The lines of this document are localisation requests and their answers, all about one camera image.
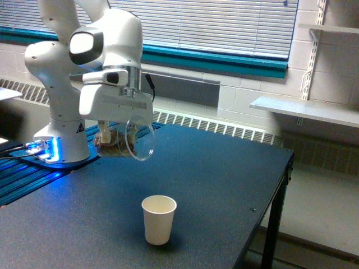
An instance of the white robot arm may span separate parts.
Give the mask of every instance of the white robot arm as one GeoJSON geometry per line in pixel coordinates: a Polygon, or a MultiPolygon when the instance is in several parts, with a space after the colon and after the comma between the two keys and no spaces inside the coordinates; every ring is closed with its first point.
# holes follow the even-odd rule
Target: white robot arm
{"type": "Polygon", "coordinates": [[[126,123],[136,116],[148,125],[152,122],[151,96],[140,91],[140,20],[111,9],[107,0],[76,2],[92,24],[80,27],[73,0],[39,0],[41,18],[59,42],[30,45],[25,53],[29,71],[49,95],[50,124],[34,136],[58,147],[38,155],[47,163],[72,163],[89,156],[84,119],[99,121],[102,144],[113,143],[109,121],[126,123]],[[83,74],[81,92],[71,86],[73,74],[83,74]]]}

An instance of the paper cup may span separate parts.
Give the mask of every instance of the paper cup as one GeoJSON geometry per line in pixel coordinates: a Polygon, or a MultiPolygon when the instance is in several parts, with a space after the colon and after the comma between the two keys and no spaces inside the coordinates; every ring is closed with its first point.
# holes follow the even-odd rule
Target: paper cup
{"type": "Polygon", "coordinates": [[[177,203],[174,199],[153,195],[142,201],[146,241],[152,245],[163,245],[171,234],[172,221],[177,203]]]}

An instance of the wall shelf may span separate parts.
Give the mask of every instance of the wall shelf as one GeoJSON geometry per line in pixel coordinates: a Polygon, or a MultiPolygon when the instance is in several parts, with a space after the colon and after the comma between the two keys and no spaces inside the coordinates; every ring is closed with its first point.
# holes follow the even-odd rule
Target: wall shelf
{"type": "Polygon", "coordinates": [[[13,91],[13,90],[9,90],[9,89],[0,87],[0,101],[19,97],[21,95],[22,94],[18,91],[13,91]]]}
{"type": "Polygon", "coordinates": [[[301,118],[359,127],[359,109],[351,106],[334,105],[283,96],[261,96],[253,101],[250,107],[301,118]]]}
{"type": "Polygon", "coordinates": [[[320,30],[333,33],[347,33],[347,34],[359,34],[358,28],[348,28],[329,25],[315,25],[315,24],[299,24],[300,28],[308,28],[310,30],[320,30]]]}

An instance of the window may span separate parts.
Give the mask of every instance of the window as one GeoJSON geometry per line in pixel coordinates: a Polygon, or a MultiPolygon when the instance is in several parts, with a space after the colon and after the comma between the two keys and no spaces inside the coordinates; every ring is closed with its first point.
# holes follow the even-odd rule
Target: window
{"type": "MultiPolygon", "coordinates": [[[[144,44],[287,61],[298,0],[109,0],[142,21],[144,44]]],[[[47,31],[36,0],[0,0],[0,27],[47,31]]],[[[89,23],[78,8],[82,25],[89,23]]]]}

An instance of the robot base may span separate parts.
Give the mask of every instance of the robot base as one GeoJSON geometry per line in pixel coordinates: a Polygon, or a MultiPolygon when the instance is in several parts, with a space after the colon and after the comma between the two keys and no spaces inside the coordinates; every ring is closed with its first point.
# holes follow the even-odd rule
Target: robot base
{"type": "MultiPolygon", "coordinates": [[[[57,163],[57,164],[50,164],[50,163],[45,163],[44,161],[35,158],[33,156],[31,157],[24,157],[24,158],[20,158],[21,160],[23,160],[26,163],[31,163],[37,166],[41,166],[44,168],[48,168],[48,169],[55,169],[55,170],[76,170],[78,168],[81,168],[83,166],[85,166],[86,164],[92,163],[95,160],[100,159],[100,157],[98,156],[96,149],[93,147],[93,145],[89,145],[89,150],[90,150],[90,156],[83,160],[83,161],[77,161],[74,163],[57,163]]],[[[15,151],[12,152],[10,155],[11,156],[22,156],[25,155],[26,152],[25,150],[19,150],[19,151],[15,151]]]]}
{"type": "MultiPolygon", "coordinates": [[[[36,155],[47,164],[76,163],[90,156],[84,120],[65,122],[51,119],[50,123],[34,135],[34,140],[47,142],[44,153],[36,155]]],[[[43,149],[32,149],[36,154],[43,149]]]]}

